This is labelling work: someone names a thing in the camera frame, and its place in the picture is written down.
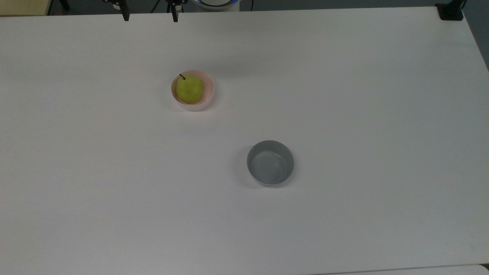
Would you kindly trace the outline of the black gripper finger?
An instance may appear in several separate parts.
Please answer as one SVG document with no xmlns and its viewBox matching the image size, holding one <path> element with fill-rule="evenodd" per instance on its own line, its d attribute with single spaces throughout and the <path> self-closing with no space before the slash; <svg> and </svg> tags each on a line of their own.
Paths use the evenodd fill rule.
<svg viewBox="0 0 489 275">
<path fill-rule="evenodd" d="M 183 5 L 187 4 L 187 0 L 166 0 L 166 13 L 172 15 L 173 22 L 178 22 L 180 12 L 183 12 Z"/>
<path fill-rule="evenodd" d="M 124 21 L 129 21 L 130 11 L 126 0 L 103 0 L 103 2 L 111 3 L 116 10 L 120 11 Z"/>
</svg>

